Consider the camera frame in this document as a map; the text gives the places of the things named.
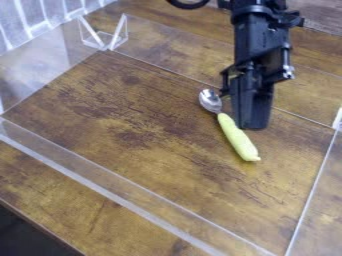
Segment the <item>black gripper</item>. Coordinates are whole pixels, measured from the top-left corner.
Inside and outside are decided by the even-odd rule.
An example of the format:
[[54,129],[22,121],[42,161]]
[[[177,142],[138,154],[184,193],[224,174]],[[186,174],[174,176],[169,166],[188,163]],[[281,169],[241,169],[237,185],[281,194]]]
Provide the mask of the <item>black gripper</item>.
[[299,10],[286,0],[229,0],[234,26],[234,63],[221,72],[221,96],[232,96],[234,120],[241,129],[269,125],[274,85],[295,78],[291,29]]

